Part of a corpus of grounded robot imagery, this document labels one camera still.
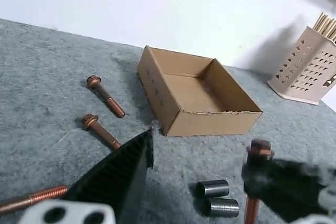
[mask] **hex head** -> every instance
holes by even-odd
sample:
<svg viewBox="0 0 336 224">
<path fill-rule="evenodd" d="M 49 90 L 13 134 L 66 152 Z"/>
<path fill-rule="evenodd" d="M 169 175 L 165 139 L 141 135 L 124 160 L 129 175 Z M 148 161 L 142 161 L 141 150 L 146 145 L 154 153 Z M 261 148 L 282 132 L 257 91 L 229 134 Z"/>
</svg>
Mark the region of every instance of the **hex head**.
<svg viewBox="0 0 336 224">
<path fill-rule="evenodd" d="M 92 89 L 96 84 L 99 84 L 100 82 L 101 82 L 101 79 L 98 76 L 90 76 L 86 80 L 86 83 L 89 89 Z"/>
<path fill-rule="evenodd" d="M 257 149 L 257 150 L 270 150 L 271 149 L 271 143 L 266 140 L 261 139 L 253 139 L 251 141 L 251 148 Z"/>
<path fill-rule="evenodd" d="M 84 130 L 86 130 L 92 122 L 98 121 L 98 116 L 97 115 L 92 115 L 92 114 L 86 114 L 82 118 L 82 124 Z"/>
</svg>

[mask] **gray carpet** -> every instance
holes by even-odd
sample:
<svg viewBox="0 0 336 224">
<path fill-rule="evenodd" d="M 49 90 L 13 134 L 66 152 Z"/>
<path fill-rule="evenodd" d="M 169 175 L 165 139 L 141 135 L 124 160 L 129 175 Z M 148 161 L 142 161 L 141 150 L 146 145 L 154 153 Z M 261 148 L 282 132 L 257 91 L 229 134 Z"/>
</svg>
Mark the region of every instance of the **gray carpet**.
<svg viewBox="0 0 336 224">
<path fill-rule="evenodd" d="M 153 126 L 154 168 L 148 172 L 138 223 L 242 223 L 246 196 L 240 177 L 245 147 L 254 137 L 270 140 L 277 157 L 336 161 L 336 114 L 283 100 L 267 77 L 229 72 L 264 114 L 248 134 L 165 137 L 136 74 L 142 48 L 0 20 L 0 200 L 59 184 L 72 185 L 109 154 L 78 119 L 100 116 L 121 143 Z M 127 115 L 117 119 L 86 88 L 96 74 Z M 241 208 L 236 219 L 206 218 L 194 208 L 190 184 L 226 179 Z M 283 223 L 261 204 L 259 223 Z M 22 211 L 0 218 L 16 223 Z"/>
</svg>

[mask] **copper bolt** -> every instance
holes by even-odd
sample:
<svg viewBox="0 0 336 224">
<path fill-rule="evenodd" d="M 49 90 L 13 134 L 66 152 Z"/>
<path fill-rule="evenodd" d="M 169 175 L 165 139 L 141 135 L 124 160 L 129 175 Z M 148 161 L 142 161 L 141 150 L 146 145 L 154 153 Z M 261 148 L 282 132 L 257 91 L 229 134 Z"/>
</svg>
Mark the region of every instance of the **copper bolt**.
<svg viewBox="0 0 336 224">
<path fill-rule="evenodd" d="M 83 116 L 82 123 L 85 130 L 92 129 L 99 135 L 106 143 L 108 143 L 114 150 L 118 149 L 121 144 L 107 131 L 103 126 L 98 123 L 98 116 L 87 114 Z"/>
<path fill-rule="evenodd" d="M 259 154 L 273 156 L 271 144 L 265 140 L 252 140 L 250 148 L 247 149 L 248 154 Z M 259 199 L 247 197 L 244 215 L 244 224 L 254 224 L 257 220 L 259 208 Z"/>
<path fill-rule="evenodd" d="M 123 118 L 125 116 L 124 110 L 100 84 L 101 79 L 98 76 L 90 76 L 86 82 L 89 89 L 95 89 L 103 97 L 108 107 L 117 117 Z"/>
<path fill-rule="evenodd" d="M 0 216 L 8 214 L 10 212 L 14 212 L 20 209 L 24 209 L 30 207 L 44 199 L 55 199 L 63 194 L 65 194 L 68 190 L 68 187 L 65 185 L 56 186 L 50 189 L 46 189 L 43 191 L 39 191 L 37 193 L 19 197 L 15 199 L 10 199 L 4 202 L 0 202 Z"/>
</svg>

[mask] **open cardboard box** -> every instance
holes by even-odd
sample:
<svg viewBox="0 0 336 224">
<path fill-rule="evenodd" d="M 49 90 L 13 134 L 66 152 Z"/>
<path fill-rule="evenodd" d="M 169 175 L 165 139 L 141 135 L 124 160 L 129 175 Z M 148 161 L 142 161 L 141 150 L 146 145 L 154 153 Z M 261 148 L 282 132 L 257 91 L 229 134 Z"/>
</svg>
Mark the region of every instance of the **open cardboard box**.
<svg viewBox="0 0 336 224">
<path fill-rule="evenodd" d="M 217 59 L 146 46 L 138 74 L 168 136 L 244 134 L 262 114 Z"/>
</svg>

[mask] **pen holder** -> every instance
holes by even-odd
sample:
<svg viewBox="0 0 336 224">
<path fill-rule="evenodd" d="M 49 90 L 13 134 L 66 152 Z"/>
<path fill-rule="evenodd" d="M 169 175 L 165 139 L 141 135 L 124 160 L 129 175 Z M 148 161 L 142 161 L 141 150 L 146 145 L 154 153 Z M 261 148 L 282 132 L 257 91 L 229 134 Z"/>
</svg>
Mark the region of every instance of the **pen holder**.
<svg viewBox="0 0 336 224">
<path fill-rule="evenodd" d="M 336 44 L 307 26 L 267 83 L 282 98 L 318 105 L 336 84 Z"/>
</svg>

